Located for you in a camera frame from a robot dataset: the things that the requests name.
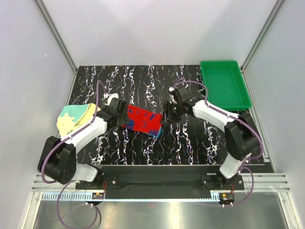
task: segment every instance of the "black marble table surface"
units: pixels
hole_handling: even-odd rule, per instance
[[[81,66],[69,104],[95,103],[98,80],[104,82],[107,93],[118,93],[128,104],[162,113],[171,86],[186,80],[202,82],[202,75],[199,65]],[[188,88],[203,97],[201,86],[193,84]],[[105,102],[100,99],[99,107]],[[184,115],[179,124],[165,124],[158,138],[116,127],[85,146],[78,154],[78,162],[94,165],[211,165],[222,164],[226,154],[221,130],[205,120]]]

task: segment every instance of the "metal frame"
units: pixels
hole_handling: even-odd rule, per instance
[[[71,67],[72,71],[74,72],[74,77],[71,82],[71,85],[69,87],[67,97],[65,100],[65,105],[68,104],[71,92],[73,89],[73,85],[76,79],[76,73],[77,73],[77,66],[75,65],[71,55],[69,54],[68,49],[66,48],[63,40],[61,39],[61,36],[59,35],[58,30],[56,29],[53,20],[51,19],[50,14],[48,13],[43,0],[34,0],[36,3],[39,11],[41,12],[44,20],[46,21],[52,35],[54,36],[55,41],[57,42],[59,48],[61,49],[63,55],[65,56],[69,66]],[[246,57],[245,62],[243,63],[241,70],[243,73],[244,81],[246,83],[246,87],[248,89],[248,92],[250,94],[250,97],[253,101],[253,107],[250,109],[250,114],[254,118],[254,122],[256,123],[257,129],[259,131],[259,134],[263,140],[264,148],[265,148],[265,154],[264,154],[264,161],[265,162],[271,162],[274,172],[276,172],[274,161],[272,159],[272,154],[270,154],[271,150],[268,144],[268,141],[265,137],[264,129],[261,123],[261,119],[259,117],[258,112],[255,110],[255,103],[252,97],[251,90],[249,88],[247,79],[244,75],[244,70],[247,68],[249,62],[251,61],[253,55],[255,54],[257,48],[259,47],[262,39],[266,35],[267,31],[269,30],[272,22],[274,21],[276,15],[279,13],[281,7],[283,6],[285,0],[277,0],[275,3],[272,11],[270,12],[263,28],[261,29],[257,39],[255,40],[249,54]],[[251,187],[251,176],[249,174],[241,174],[243,176],[244,180],[244,186],[245,190],[250,189]],[[295,205],[292,200],[292,196],[290,193],[290,189],[286,180],[286,177],[284,174],[278,174],[278,173],[254,173],[254,192],[277,192],[281,201],[281,205],[285,214],[285,218],[287,221],[287,224],[290,229],[302,229],[302,225],[299,219],[299,216],[297,214],[297,211],[295,209]],[[32,229],[36,220],[36,216],[38,213],[38,209],[41,203],[42,198],[44,197],[43,192],[45,191],[51,191],[51,192],[59,192],[62,189],[62,185],[55,183],[51,185],[46,185],[42,182],[40,174],[37,174],[33,188],[32,188],[32,194],[31,194],[31,200],[30,204],[26,213],[26,217],[24,219],[22,228],[23,229]],[[65,192],[80,192],[81,190],[75,190],[75,185],[71,184],[69,185]]]
[[[276,167],[275,167],[275,163],[274,163],[274,160],[272,158],[272,154],[270,153],[271,150],[270,150],[270,146],[269,146],[269,143],[268,143],[268,140],[267,138],[265,137],[266,134],[265,134],[265,131],[264,131],[264,128],[263,128],[263,125],[262,125],[262,122],[261,122],[261,118],[257,112],[257,110],[255,109],[256,108],[256,105],[255,105],[255,100],[253,98],[253,95],[252,95],[252,92],[251,92],[251,89],[250,89],[250,86],[249,86],[249,83],[248,83],[248,80],[245,76],[245,72],[244,70],[242,70],[242,76],[243,76],[243,79],[244,79],[244,82],[246,84],[246,88],[248,90],[248,93],[249,93],[249,96],[250,96],[250,99],[252,101],[252,107],[249,109],[249,112],[250,112],[250,115],[251,117],[253,118],[254,120],[254,123],[256,124],[256,128],[257,128],[257,131],[263,141],[263,146],[264,146],[264,160],[265,158],[267,160],[270,161],[271,165],[272,165],[272,168],[273,168],[273,171],[276,172]]]
[[[301,220],[295,209],[295,204],[292,200],[291,193],[278,193],[281,201],[282,209],[290,229],[302,229]]]
[[[39,11],[41,12],[45,22],[47,23],[47,26],[49,27],[55,41],[57,42],[60,50],[62,51],[62,54],[64,55],[64,57],[66,58],[69,66],[71,67],[73,73],[77,72],[78,67],[75,65],[74,60],[72,59],[67,47],[65,46],[61,36],[58,33],[58,30],[55,27],[55,24],[46,8],[46,6],[43,3],[43,0],[34,0],[34,2],[36,3]]]
[[[33,192],[31,201],[26,213],[26,216],[24,218],[22,229],[33,229],[35,220],[38,214],[38,209],[41,203],[42,199],[42,192]]]
[[[254,56],[258,46],[260,45],[261,41],[263,40],[264,36],[266,35],[267,31],[269,30],[272,22],[275,20],[275,17],[277,16],[277,14],[279,13],[280,9],[282,8],[283,4],[284,4],[285,0],[277,0],[274,7],[272,8],[265,24],[263,25],[263,28],[261,29],[260,33],[258,34],[258,37],[256,38],[249,54],[246,57],[246,60],[244,61],[241,69],[244,71],[249,62],[251,61],[252,57]]]

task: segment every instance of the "metal base plate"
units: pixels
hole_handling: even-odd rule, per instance
[[[204,175],[201,176],[202,188],[206,191],[211,190],[223,190],[223,191],[231,191],[232,185],[234,185],[234,190],[244,190],[244,182],[243,177],[241,175],[237,175],[232,182],[230,182],[227,186],[221,187],[213,182],[213,176],[215,175]]]
[[[93,182],[81,181],[75,186],[76,190],[101,190],[104,189],[103,181],[106,181],[106,190],[114,190],[117,186],[118,176],[115,174],[107,174],[103,176],[98,174]]]

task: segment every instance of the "gray floor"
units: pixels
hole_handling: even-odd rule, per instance
[[[245,194],[236,194],[237,201]],[[61,215],[81,202],[61,202]],[[241,206],[222,208],[211,203],[104,202],[98,208],[99,229],[286,229],[288,228],[276,193],[254,193]],[[35,229],[64,228],[57,220],[55,201],[42,201]],[[64,217],[70,227],[83,228],[95,211],[83,206]]]

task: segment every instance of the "enclosure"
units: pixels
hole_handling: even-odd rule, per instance
[[[105,188],[70,184],[59,206],[64,222],[83,228],[97,215],[92,228],[302,228],[304,12],[301,0],[3,2],[1,228],[64,228],[56,212],[63,185],[43,183],[37,171],[64,106],[95,103],[101,80],[107,93],[161,114],[175,84],[206,84],[202,61],[237,62],[249,95],[249,108],[234,114],[251,115],[264,154],[247,163],[248,200],[223,209],[214,203],[221,191],[194,188],[219,171],[227,142],[220,128],[184,115],[158,137],[115,127],[88,143],[77,161],[101,169],[107,195],[98,214],[78,205]],[[204,98],[201,86],[187,89]],[[236,203],[252,185],[251,174],[240,175]]]

